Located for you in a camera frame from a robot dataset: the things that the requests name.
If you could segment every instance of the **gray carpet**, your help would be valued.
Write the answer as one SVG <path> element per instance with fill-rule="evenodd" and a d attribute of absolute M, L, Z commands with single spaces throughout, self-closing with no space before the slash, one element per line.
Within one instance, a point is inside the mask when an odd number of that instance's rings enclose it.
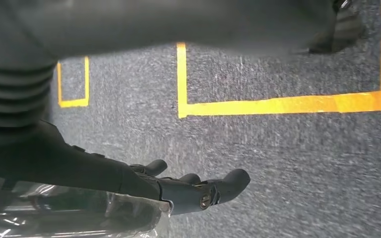
<path fill-rule="evenodd" d="M 367 35 L 333 56 L 249 60 L 188 46 L 189 103 L 379 89 L 381 5 L 363 0 Z M 63 62 L 63 98 L 84 96 L 83 62 Z M 173 238 L 381 238 L 381 113 L 177 115 L 174 45 L 90 58 L 90 105 L 61 109 L 66 141 L 163 175 L 203 179 L 244 168 L 236 200 L 171 218 Z"/>

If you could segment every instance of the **metal screw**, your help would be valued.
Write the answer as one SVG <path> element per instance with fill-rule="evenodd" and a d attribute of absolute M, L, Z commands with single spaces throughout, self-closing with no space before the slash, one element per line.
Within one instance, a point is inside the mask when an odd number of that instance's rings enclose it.
<path fill-rule="evenodd" d="M 200 206 L 203 210 L 207 209 L 209 207 L 211 203 L 211 195 L 204 195 L 202 198 L 201 198 L 201 201 L 200 201 Z"/>

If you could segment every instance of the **clear plastic bag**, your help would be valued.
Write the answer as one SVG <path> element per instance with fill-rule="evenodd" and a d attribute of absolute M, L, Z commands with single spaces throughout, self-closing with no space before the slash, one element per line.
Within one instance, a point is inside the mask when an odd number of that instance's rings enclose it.
<path fill-rule="evenodd" d="M 167 238 L 170 205 L 112 192 L 18 182 L 0 190 L 0 238 Z"/>

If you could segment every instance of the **robotic hand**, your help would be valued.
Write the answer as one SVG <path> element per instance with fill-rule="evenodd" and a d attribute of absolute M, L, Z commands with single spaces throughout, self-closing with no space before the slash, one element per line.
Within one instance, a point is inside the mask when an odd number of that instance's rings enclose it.
<path fill-rule="evenodd" d="M 157 182 L 160 200 L 170 203 L 172 215 L 203 211 L 212 205 L 231 201 L 251 181 L 242 169 L 229 172 L 223 179 L 201 181 L 196 174 L 187 174 L 179 179 L 154 178 L 167 168 L 163 160 L 131 167 L 141 178 Z"/>

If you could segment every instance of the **shoe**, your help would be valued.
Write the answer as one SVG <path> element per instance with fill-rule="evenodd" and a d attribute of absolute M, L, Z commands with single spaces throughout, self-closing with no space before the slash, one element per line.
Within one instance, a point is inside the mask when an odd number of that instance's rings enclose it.
<path fill-rule="evenodd" d="M 352 9 L 352 0 L 336 0 L 335 24 L 326 32 L 318 34 L 311 43 L 310 54 L 332 54 L 353 46 L 363 33 L 364 27 L 358 13 Z"/>

